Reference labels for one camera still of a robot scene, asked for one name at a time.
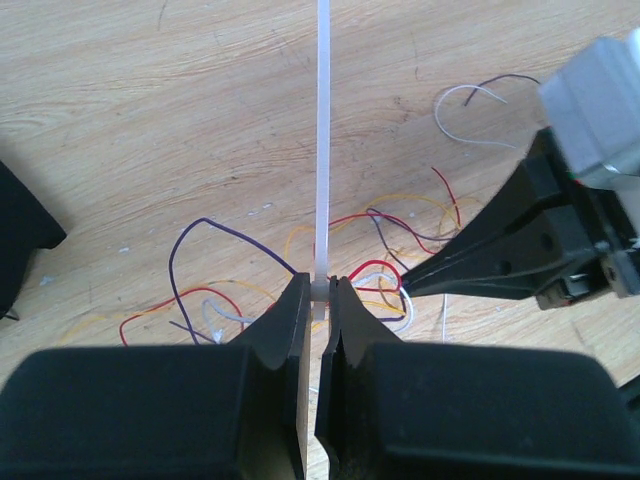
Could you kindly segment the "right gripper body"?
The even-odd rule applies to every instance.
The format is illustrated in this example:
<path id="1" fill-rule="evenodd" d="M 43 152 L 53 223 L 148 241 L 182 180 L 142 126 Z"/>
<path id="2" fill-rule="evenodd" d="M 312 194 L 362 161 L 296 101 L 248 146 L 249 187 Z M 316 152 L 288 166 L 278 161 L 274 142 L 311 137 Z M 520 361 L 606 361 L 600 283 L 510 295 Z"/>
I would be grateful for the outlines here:
<path id="1" fill-rule="evenodd" d="M 568 307 L 613 292 L 639 294 L 639 178 L 616 176 L 591 188 L 570 171 L 549 128 L 536 133 L 530 155 L 547 162 L 560 195 L 554 231 L 565 242 L 562 265 L 536 293 L 542 310 Z"/>

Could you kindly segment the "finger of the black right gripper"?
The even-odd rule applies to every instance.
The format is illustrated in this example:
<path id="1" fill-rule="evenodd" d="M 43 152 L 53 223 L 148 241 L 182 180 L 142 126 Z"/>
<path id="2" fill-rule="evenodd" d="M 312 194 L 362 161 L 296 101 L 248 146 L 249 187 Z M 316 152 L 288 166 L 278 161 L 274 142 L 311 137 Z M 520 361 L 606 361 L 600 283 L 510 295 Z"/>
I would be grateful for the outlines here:
<path id="1" fill-rule="evenodd" d="M 571 181 L 549 128 L 489 203 L 445 247 L 402 276 L 412 297 L 459 294 L 519 300 L 580 256 Z"/>

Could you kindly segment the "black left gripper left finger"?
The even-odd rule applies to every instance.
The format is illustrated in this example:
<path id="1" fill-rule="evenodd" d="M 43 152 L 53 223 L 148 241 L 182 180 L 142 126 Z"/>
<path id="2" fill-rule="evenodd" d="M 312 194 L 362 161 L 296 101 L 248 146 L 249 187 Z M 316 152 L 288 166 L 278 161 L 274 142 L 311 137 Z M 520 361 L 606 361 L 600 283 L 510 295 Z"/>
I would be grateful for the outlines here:
<path id="1" fill-rule="evenodd" d="M 5 479 L 301 479 L 311 285 L 221 345 L 35 352 L 1 392 Z"/>

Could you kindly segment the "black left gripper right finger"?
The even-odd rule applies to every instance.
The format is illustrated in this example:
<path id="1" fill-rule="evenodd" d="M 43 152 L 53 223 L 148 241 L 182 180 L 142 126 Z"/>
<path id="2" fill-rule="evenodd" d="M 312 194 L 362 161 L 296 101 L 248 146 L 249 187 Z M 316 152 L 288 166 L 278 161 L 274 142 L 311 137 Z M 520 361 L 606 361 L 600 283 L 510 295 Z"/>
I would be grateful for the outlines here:
<path id="1" fill-rule="evenodd" d="M 333 479 L 635 479 L 639 433 L 571 352 L 401 340 L 330 283 L 315 435 Z"/>

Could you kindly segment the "grey zip tie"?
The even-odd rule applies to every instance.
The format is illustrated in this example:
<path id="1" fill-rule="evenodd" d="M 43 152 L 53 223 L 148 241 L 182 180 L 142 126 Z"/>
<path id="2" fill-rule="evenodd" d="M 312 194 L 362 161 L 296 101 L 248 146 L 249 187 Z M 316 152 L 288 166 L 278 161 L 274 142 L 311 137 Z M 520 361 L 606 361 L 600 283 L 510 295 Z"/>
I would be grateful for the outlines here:
<path id="1" fill-rule="evenodd" d="M 331 158 L 331 2 L 317 2 L 317 110 L 313 320 L 325 319 L 329 301 L 329 208 Z"/>

